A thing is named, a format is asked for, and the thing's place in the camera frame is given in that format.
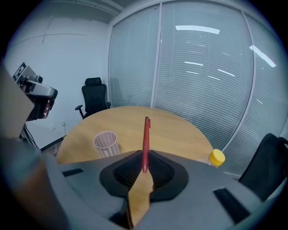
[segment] black baseboard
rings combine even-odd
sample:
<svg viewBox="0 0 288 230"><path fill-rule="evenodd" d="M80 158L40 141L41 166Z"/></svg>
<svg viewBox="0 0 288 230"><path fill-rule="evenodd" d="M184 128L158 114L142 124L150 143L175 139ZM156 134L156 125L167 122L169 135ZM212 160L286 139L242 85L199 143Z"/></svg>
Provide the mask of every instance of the black baseboard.
<svg viewBox="0 0 288 230"><path fill-rule="evenodd" d="M50 144L44 146L43 148L40 149L41 152L43 152L43 151L45 151L45 150L51 148L52 146L58 144L59 142L63 141L63 140L64 140L64 137L60 137L59 139L57 139L57 140L51 142Z"/></svg>

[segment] round wooden table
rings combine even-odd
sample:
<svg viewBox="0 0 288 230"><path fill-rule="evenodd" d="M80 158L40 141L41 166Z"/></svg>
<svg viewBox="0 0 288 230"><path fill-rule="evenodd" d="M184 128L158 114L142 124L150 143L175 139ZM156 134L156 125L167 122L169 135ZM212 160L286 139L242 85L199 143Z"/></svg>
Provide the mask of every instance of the round wooden table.
<svg viewBox="0 0 288 230"><path fill-rule="evenodd" d="M64 138L57 162L74 163L102 158L93 139L103 131L117 134L120 153L141 150L145 117L151 119L150 149L202 159L213 150L204 134L170 112L143 106L123 106L95 113L79 122Z"/></svg>

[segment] window blind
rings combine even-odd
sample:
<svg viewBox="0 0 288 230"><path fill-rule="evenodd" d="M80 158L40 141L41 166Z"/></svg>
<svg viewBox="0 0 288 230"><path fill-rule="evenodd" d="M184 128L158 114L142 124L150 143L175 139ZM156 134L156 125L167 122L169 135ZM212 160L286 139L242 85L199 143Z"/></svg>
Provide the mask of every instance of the window blind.
<svg viewBox="0 0 288 230"><path fill-rule="evenodd" d="M255 89L239 131L224 153L221 169L241 175L249 165L263 137L279 136L288 116L288 67L285 48L260 23L246 16L256 56Z"/></svg>
<svg viewBox="0 0 288 230"><path fill-rule="evenodd" d="M109 54L113 107L150 106L157 48L159 6L114 26Z"/></svg>
<svg viewBox="0 0 288 230"><path fill-rule="evenodd" d="M251 45L237 10L195 2L164 4L154 107L187 119L213 148L222 149L249 99Z"/></svg>

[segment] plastic cup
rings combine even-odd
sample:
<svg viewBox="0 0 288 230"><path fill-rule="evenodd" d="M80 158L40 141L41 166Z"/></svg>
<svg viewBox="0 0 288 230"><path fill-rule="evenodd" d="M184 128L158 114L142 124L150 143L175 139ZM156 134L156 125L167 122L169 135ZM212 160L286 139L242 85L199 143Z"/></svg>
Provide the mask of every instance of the plastic cup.
<svg viewBox="0 0 288 230"><path fill-rule="evenodd" d="M102 157L109 157L119 154L117 135L114 132L101 132L95 136L93 142Z"/></svg>

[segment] chair backrest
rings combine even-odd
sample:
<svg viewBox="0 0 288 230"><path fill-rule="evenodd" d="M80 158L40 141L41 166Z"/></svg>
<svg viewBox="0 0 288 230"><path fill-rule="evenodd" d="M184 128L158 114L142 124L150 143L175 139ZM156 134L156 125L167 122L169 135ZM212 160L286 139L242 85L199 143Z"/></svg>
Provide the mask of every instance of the chair backrest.
<svg viewBox="0 0 288 230"><path fill-rule="evenodd" d="M99 77L87 78L82 87L85 100L85 111L89 115L107 109L105 103L106 85Z"/></svg>
<svg viewBox="0 0 288 230"><path fill-rule="evenodd" d="M288 163L287 140L267 134L261 141L239 182L266 200L286 177Z"/></svg>

